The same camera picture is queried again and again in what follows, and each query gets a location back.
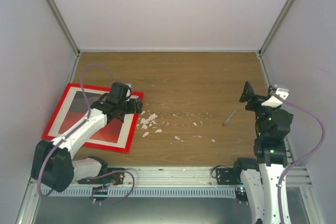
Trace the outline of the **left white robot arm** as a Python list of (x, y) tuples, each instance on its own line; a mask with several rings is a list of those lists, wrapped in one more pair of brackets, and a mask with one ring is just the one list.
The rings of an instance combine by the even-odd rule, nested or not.
[(62, 192), (73, 182), (91, 181), (107, 184), (113, 172), (97, 157), (76, 161), (74, 156), (84, 143), (110, 122), (142, 112), (142, 99), (132, 96), (131, 87), (115, 82), (109, 92), (94, 102), (87, 102), (87, 112), (72, 127), (51, 141), (41, 140), (35, 148), (31, 177), (37, 186)]

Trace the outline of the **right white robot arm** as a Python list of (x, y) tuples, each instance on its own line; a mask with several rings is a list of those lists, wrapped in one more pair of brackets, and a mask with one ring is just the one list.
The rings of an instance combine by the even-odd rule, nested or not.
[(285, 137), (290, 132), (293, 115), (282, 109), (278, 97), (287, 98), (288, 90), (270, 86), (268, 95), (257, 95), (245, 82), (239, 101), (255, 114), (255, 159), (238, 158), (233, 180), (240, 185), (250, 206), (253, 223), (290, 223), (286, 192), (288, 157)]

